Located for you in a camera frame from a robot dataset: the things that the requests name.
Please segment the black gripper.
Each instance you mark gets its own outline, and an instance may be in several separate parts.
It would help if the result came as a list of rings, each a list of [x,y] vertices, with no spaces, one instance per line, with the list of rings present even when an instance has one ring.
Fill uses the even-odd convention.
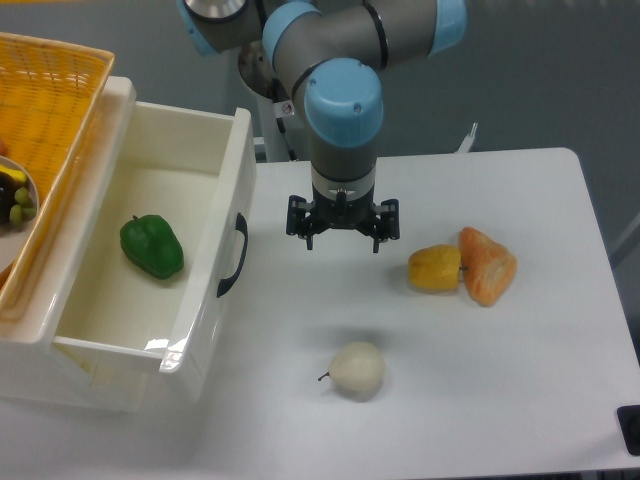
[[[389,199],[374,203],[375,188],[363,196],[351,199],[346,193],[333,198],[312,188],[313,201],[291,195],[288,199],[286,234],[296,236],[313,249],[315,235],[327,229],[358,230],[373,240],[372,251],[378,253],[380,245],[400,238],[399,201]]]

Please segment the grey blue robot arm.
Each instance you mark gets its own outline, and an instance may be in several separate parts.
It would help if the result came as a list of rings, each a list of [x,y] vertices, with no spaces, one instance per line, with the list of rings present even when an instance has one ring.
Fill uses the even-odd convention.
[[[308,245],[329,229],[375,246],[400,237],[399,203],[374,202],[384,101],[379,72],[458,44],[462,1],[362,1],[324,14],[313,1],[180,1],[203,54],[258,42],[308,138],[312,200],[291,196],[286,232]]]

